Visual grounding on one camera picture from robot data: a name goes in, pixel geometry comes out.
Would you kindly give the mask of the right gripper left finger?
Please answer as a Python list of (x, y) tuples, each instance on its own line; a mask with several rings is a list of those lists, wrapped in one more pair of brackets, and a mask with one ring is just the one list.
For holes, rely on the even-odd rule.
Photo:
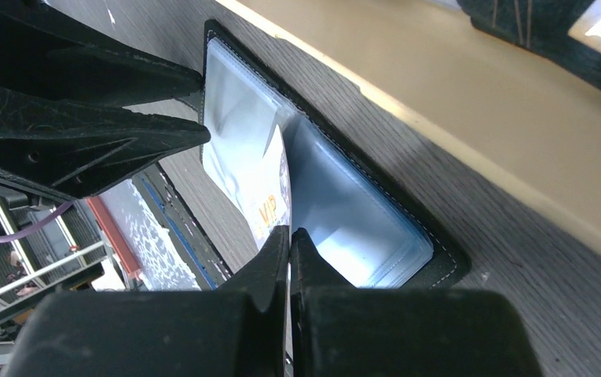
[(283, 376), (290, 230), (277, 226), (260, 252), (216, 291), (228, 334), (217, 342), (213, 376)]

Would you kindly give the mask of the black vip card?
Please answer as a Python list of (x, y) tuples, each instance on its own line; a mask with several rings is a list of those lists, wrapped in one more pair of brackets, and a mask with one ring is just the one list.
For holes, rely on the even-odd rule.
[(601, 90), (601, 17), (594, 1), (458, 1), (472, 26), (546, 58)]

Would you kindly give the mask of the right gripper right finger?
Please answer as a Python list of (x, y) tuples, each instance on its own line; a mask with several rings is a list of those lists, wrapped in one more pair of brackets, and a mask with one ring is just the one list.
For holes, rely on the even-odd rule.
[(296, 376), (362, 376), (357, 292), (319, 254), (308, 231), (291, 241), (291, 323)]

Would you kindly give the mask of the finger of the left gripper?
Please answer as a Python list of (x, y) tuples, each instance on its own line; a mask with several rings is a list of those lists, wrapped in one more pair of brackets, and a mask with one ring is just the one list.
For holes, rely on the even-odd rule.
[(0, 87), (125, 107), (188, 96), (199, 72), (140, 51), (35, 1), (0, 1)]
[(98, 195), (177, 152), (208, 142), (199, 123), (0, 87), (0, 194), (57, 202)]

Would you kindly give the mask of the black leather card holder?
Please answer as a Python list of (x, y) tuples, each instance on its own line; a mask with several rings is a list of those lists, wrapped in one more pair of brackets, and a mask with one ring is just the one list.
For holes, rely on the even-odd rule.
[(208, 20), (203, 47), (200, 119), (211, 135), (205, 145), (216, 137), (262, 139), (278, 125), (290, 174), (288, 226), (308, 231), (347, 281), (439, 288), (467, 275), (467, 252), (421, 201), (226, 27)]

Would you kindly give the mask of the white striped card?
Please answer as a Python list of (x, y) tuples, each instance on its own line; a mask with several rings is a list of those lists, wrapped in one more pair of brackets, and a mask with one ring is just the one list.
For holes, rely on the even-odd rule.
[(290, 174), (278, 125), (253, 141), (216, 137), (201, 157), (204, 171), (242, 214), (259, 250), (274, 227), (291, 224)]

